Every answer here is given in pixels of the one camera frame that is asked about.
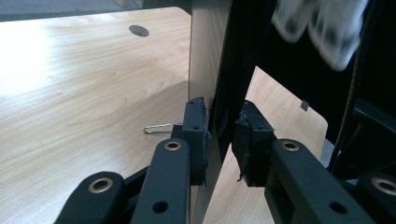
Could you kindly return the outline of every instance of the wooden panel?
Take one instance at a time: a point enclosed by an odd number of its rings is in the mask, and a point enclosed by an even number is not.
[[[320,158],[327,122],[312,108],[304,111],[301,100],[256,68],[247,99],[253,102],[271,125],[277,138],[292,138],[305,144]],[[207,210],[205,223],[274,223],[263,188],[248,188],[237,182],[239,167],[229,149],[219,181]]]
[[[183,119],[190,26],[178,8],[0,23],[1,223],[52,223],[88,175],[149,164],[169,136],[143,128]]]
[[[215,95],[231,2],[192,1],[189,97],[204,96],[208,108]]]

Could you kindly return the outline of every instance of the metal pin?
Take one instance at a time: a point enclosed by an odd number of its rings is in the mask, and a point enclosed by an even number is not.
[[[156,129],[156,128],[161,128],[161,127],[168,127],[168,126],[173,126],[173,125],[182,125],[183,123],[168,123],[168,124],[159,124],[159,125],[152,125],[152,126],[147,126],[145,129],[143,129],[143,132],[147,134],[152,134],[152,133],[171,133],[172,131],[149,131],[150,129]]]

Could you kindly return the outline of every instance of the white fabric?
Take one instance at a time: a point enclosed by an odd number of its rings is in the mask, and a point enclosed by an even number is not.
[[[344,70],[360,43],[368,0],[277,0],[272,23],[286,41],[295,43],[307,27],[324,61]]]

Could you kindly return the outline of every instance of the desk surface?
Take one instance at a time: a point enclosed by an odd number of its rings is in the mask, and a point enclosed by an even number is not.
[[[168,136],[143,128],[183,118],[190,25],[178,8],[0,23],[0,222],[51,223],[88,175],[149,164]],[[326,121],[262,71],[254,78],[248,99],[276,135],[318,156]],[[237,177],[228,155],[205,222],[271,222],[263,189]]]

